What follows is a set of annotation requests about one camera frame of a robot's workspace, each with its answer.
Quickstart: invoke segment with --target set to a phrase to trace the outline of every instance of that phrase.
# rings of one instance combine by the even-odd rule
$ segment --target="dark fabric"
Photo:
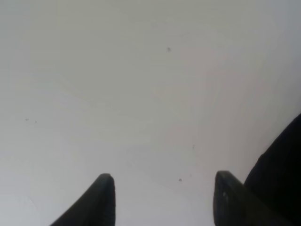
[[[259,158],[245,187],[272,210],[301,225],[301,114]]]
[[[51,226],[114,226],[115,208],[114,179],[101,174]]]

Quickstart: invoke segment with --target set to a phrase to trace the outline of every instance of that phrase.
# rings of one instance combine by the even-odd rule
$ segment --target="white wall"
[[[244,181],[301,112],[300,9],[2,0],[0,224],[47,226],[109,172],[116,225],[213,225],[217,170]]]

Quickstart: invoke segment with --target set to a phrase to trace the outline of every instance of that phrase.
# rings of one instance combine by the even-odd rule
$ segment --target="white surface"
[[[116,225],[213,225],[217,170],[244,181],[301,111],[300,9],[2,0],[0,224],[48,226],[109,172]]]

